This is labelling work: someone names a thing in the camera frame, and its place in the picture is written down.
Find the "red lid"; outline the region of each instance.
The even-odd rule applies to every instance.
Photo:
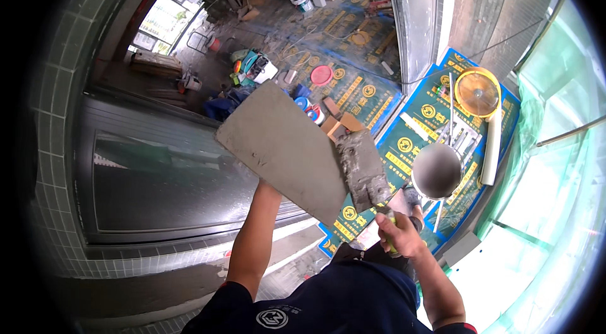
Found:
[[[310,78],[316,86],[323,86],[333,78],[333,70],[326,65],[318,66],[312,71]]]

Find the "shirt logo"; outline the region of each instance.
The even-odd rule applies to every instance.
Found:
[[[257,314],[257,322],[267,329],[280,329],[288,323],[288,316],[282,310],[268,309]]]

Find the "white wire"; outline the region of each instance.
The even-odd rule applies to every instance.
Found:
[[[275,50],[272,50],[272,51],[270,51],[269,53],[266,53],[266,54],[267,54],[267,55],[269,55],[269,54],[271,54],[271,53],[276,53],[276,55],[277,55],[277,60],[278,60],[279,62],[282,62],[282,61],[285,61],[287,58],[290,58],[290,57],[296,56],[297,54],[301,54],[301,53],[306,53],[306,52],[308,52],[307,50],[301,50],[301,51],[297,51],[296,53],[292,53],[292,54],[289,54],[289,55],[287,55],[286,57],[284,57],[284,55],[286,54],[286,51],[288,51],[290,48],[292,48],[293,46],[295,46],[295,45],[296,45],[296,44],[298,44],[299,42],[303,41],[303,40],[304,40],[304,39],[305,39],[305,38],[306,38],[308,35],[310,35],[310,34],[314,33],[314,31],[315,31],[317,28],[318,28],[318,26],[317,26],[317,25],[315,25],[315,24],[311,24],[311,25],[307,26],[307,28],[306,28],[307,34],[306,34],[306,35],[304,35],[303,37],[301,37],[300,39],[298,39],[298,40],[297,40],[295,43],[293,43],[292,45],[290,45],[288,48],[285,48],[284,50],[282,50],[282,57],[283,57],[283,58],[281,58],[281,59],[280,59],[280,54],[278,54],[278,52],[277,52],[277,51],[275,51]],[[328,34],[330,37],[333,37],[333,38],[335,38],[335,39],[337,39],[337,40],[345,40],[345,39],[346,39],[346,38],[348,38],[349,36],[351,36],[351,35],[353,35],[353,34],[355,34],[355,33],[358,33],[359,31],[360,31],[360,29],[356,29],[355,31],[351,32],[350,34],[346,35],[345,37],[337,37],[337,36],[332,35],[332,34],[330,34],[330,33],[326,32],[326,31],[318,32],[317,34],[322,34],[322,33],[325,33],[325,34]],[[292,64],[292,63],[290,63],[290,62],[287,62],[287,63],[288,63],[290,66],[300,66],[300,65],[305,65],[305,64],[306,64],[306,63],[309,61],[309,59],[312,57],[312,53],[311,53],[311,52],[309,52],[309,53],[310,53],[310,54],[309,54],[309,57],[307,57],[307,59],[306,59],[305,61],[301,62],[301,63],[297,63],[297,64],[295,64],[295,65],[294,65],[294,64]]]

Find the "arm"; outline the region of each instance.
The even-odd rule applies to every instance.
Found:
[[[395,212],[397,226],[383,214],[376,215],[381,246],[389,251],[390,238],[396,250],[410,259],[423,291],[423,306],[433,330],[452,323],[465,322],[465,307],[459,291],[438,265],[406,215]]]
[[[226,281],[243,285],[256,297],[271,255],[271,236],[282,195],[268,182],[259,180],[246,221],[231,249]]]

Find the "green safety netting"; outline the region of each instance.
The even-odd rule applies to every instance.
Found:
[[[603,245],[606,125],[536,147],[606,111],[602,65],[582,16],[571,0],[555,14],[518,75],[520,119],[504,181],[474,231],[482,243],[451,267],[479,332],[558,328]]]

